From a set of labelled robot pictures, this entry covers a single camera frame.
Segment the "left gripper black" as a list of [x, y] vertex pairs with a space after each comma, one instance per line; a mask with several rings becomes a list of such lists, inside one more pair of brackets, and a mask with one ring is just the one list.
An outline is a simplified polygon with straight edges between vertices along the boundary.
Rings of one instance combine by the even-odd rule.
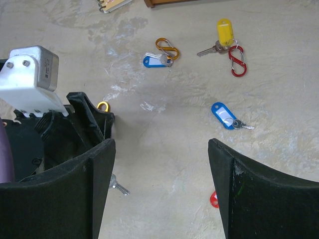
[[111, 138], [113, 113], [97, 109], [84, 92], [70, 92], [67, 100], [66, 117], [49, 111], [27, 118], [14, 108], [15, 120], [2, 121], [7, 137], [0, 154], [2, 182], [21, 181], [73, 158], [75, 149], [91, 149]]

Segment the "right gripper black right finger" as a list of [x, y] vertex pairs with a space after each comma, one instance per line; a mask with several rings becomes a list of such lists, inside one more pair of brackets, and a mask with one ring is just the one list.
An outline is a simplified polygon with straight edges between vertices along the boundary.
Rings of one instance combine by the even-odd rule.
[[318, 182], [275, 170], [215, 138], [208, 157], [226, 238], [318, 238]]

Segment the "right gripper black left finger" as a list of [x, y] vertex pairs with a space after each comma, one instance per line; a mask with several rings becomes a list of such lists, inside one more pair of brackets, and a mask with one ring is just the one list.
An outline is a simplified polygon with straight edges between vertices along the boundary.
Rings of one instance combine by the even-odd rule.
[[21, 182], [0, 186], [3, 239], [96, 239], [116, 155], [107, 139]]

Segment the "orange S carabiner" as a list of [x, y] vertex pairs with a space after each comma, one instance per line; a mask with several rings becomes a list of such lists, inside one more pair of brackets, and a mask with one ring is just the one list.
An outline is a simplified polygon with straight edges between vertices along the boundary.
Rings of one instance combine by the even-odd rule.
[[107, 102], [101, 101], [101, 102], [98, 103], [97, 109], [100, 110], [100, 111], [103, 111], [103, 112], [109, 112], [110, 106], [109, 106], [109, 104]]
[[155, 45], [158, 50], [163, 50], [164, 52], [175, 52], [175, 55], [172, 57], [170, 56], [171, 60], [177, 60], [180, 56], [180, 51], [164, 37], [158, 38], [155, 42]]

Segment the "silver key with black tag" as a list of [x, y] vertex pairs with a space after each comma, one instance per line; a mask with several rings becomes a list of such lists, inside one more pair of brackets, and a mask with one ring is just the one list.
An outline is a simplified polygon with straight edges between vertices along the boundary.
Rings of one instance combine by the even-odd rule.
[[126, 188], [124, 188], [122, 185], [120, 185], [117, 182], [117, 178], [115, 174], [111, 175], [111, 179], [110, 179], [110, 185], [109, 188], [114, 188], [114, 189], [118, 189], [120, 192], [122, 192], [125, 196], [129, 195], [130, 192], [129, 190], [127, 190]]

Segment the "silver key with dark-blue tag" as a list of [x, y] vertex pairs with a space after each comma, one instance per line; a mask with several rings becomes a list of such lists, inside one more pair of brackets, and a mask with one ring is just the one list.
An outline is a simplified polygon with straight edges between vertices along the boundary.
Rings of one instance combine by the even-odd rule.
[[169, 58], [167, 53], [155, 54], [146, 52], [143, 59], [143, 65], [147, 68], [171, 67], [173, 60]]

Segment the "silver key with blue tag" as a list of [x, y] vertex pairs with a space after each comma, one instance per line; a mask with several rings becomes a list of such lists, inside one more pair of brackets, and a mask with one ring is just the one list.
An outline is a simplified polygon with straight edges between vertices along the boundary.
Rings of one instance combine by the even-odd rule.
[[236, 116], [222, 103], [216, 102], [211, 107], [212, 114], [220, 121], [220, 123], [228, 130], [249, 129], [254, 130], [254, 126], [247, 125]]

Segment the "red S carabiner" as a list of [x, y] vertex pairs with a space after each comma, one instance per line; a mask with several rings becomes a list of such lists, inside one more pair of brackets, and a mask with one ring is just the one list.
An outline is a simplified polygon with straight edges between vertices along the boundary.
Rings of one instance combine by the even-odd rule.
[[[234, 50], [239, 50], [240, 55], [241, 55], [241, 60], [239, 60], [238, 58], [236, 58], [232, 55], [232, 52]], [[241, 46], [232, 46], [232, 47], [230, 47], [230, 49], [228, 51], [228, 57], [232, 63], [232, 68], [231, 68], [232, 75], [235, 77], [243, 77], [247, 72], [247, 65], [244, 61], [244, 49]], [[241, 66], [243, 68], [243, 72], [240, 74], [236, 73], [235, 68], [234, 68], [234, 64]]]

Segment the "silver key with yellow tag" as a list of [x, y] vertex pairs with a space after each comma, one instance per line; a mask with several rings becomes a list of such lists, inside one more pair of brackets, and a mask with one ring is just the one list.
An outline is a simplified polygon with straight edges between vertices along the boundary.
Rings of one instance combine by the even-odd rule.
[[210, 53], [226, 53], [234, 42], [234, 35], [232, 29], [232, 23], [229, 19], [223, 18], [218, 20], [217, 22], [217, 33], [218, 40], [215, 42], [215, 45], [211, 48], [203, 50], [197, 53], [198, 57], [202, 57], [204, 55]]

